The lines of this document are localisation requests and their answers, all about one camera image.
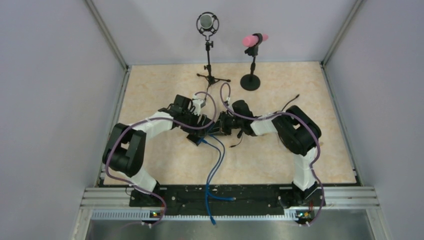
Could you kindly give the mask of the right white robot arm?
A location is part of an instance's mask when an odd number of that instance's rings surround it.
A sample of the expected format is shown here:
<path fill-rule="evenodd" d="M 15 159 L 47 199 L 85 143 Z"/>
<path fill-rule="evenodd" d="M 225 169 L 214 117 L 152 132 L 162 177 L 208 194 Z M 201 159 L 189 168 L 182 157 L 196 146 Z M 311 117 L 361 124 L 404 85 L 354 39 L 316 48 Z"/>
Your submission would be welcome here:
<path fill-rule="evenodd" d="M 283 145 L 294 155 L 294 177 L 289 199 L 307 206 L 314 198 L 318 182 L 311 172 L 311 163 L 318 153 L 321 129 L 298 106 L 285 112 L 255 116 L 244 100 L 232 104 L 232 110 L 222 111 L 208 134 L 229 136 L 233 130 L 251 137 L 277 134 Z"/>

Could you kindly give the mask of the blue ethernet cable short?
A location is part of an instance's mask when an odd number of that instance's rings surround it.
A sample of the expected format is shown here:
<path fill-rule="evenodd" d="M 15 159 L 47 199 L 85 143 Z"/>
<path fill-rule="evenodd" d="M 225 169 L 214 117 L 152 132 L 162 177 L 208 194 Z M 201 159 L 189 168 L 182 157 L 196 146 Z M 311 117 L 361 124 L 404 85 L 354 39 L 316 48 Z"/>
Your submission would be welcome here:
<path fill-rule="evenodd" d="M 226 153 L 226 147 L 225 145 L 222 143 L 222 141 L 220 141 L 217 137 L 213 136 L 213 135 L 209 135 L 211 138 L 213 138 L 214 140 L 216 140 L 221 146 L 222 146 L 222 157 L 221 157 L 221 162 L 218 165 L 217 171 L 219 170 L 221 164 L 223 163 L 223 160 L 225 158 L 225 153 Z M 222 201 L 235 201 L 237 198 L 236 197 L 222 197 L 222 196 L 216 196 L 212 194 L 212 191 L 210 190 L 210 186 L 209 186 L 209 191 L 210 191 L 210 197 L 216 200 L 222 200 Z"/>

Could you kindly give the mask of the blue ethernet cable long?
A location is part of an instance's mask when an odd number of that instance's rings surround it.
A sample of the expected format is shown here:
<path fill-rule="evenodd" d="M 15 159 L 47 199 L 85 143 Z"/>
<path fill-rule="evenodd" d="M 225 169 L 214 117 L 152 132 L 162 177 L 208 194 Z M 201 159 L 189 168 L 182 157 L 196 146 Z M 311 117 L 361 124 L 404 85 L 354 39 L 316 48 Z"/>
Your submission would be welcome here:
<path fill-rule="evenodd" d="M 209 147 L 217 150 L 217 152 L 218 152 L 218 159 L 217 159 L 215 165 L 210 170 L 210 172 L 209 172 L 209 174 L 208 174 L 208 176 L 206 178 L 206 183 L 205 183 L 205 208 L 206 208 L 206 212 L 208 214 L 208 217 L 209 217 L 209 220 L 210 220 L 211 224 L 213 226 L 216 226 L 217 223 L 216 223 L 216 221 L 215 221 L 215 219 L 214 219 L 214 217 L 213 217 L 213 215 L 211 213 L 210 204 L 209 204 L 209 197 L 211 196 L 211 193 L 210 193 L 210 184 L 211 184 L 212 179 L 213 179 L 213 177 L 214 177 L 214 175 L 215 175 L 215 173 L 217 171 L 217 168 L 219 167 L 219 164 L 221 162 L 222 152 L 221 152 L 221 150 L 218 147 L 216 147 L 215 145 L 209 143 L 205 139 L 203 139 L 201 142 L 204 143 L 204 144 L 206 144 L 206 145 L 208 145 Z"/>

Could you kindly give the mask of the black network switch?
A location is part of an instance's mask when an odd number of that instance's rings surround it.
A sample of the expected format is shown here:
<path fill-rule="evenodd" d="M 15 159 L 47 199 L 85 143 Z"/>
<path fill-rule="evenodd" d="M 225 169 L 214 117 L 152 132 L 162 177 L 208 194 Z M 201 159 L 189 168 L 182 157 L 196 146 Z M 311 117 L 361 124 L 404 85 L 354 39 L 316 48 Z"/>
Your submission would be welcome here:
<path fill-rule="evenodd" d="M 196 146 L 199 146 L 202 142 L 204 137 L 203 136 L 197 136 L 194 134 L 189 134 L 187 135 L 187 140 L 189 140 L 191 143 L 193 143 Z"/>

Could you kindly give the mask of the black power adapter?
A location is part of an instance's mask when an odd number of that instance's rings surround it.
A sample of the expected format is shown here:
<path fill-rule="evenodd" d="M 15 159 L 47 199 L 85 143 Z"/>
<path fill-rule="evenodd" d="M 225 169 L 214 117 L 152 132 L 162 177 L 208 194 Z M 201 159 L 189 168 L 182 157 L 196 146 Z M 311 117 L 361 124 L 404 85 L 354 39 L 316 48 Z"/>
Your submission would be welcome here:
<path fill-rule="evenodd" d="M 238 143 L 237 143 L 237 144 L 233 144 L 233 145 L 231 145 L 231 146 L 230 146 L 230 148 L 237 147 L 238 145 L 240 145 L 240 144 L 241 144 L 241 142 L 242 142 L 242 140 L 243 140 L 243 134 L 244 134 L 244 131 L 241 129 L 241 130 L 238 132 L 238 134 L 237 134 L 237 138 L 239 139 Z"/>

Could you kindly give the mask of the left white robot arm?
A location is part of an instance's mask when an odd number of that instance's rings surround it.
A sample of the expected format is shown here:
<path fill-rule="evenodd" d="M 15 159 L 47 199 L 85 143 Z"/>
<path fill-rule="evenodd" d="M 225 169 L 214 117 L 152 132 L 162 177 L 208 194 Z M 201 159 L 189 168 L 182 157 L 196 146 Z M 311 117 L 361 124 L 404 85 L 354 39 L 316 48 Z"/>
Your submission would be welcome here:
<path fill-rule="evenodd" d="M 159 193 L 159 182 L 144 168 L 146 143 L 157 135 L 179 128 L 187 133 L 187 139 L 199 145 L 211 130 L 217 117 L 202 113 L 206 98 L 195 93 L 192 98 L 176 95 L 172 103 L 130 125 L 117 123 L 111 130 L 102 162 L 105 174 L 132 186 L 141 194 L 141 200 L 149 207 L 156 206 L 163 198 Z"/>

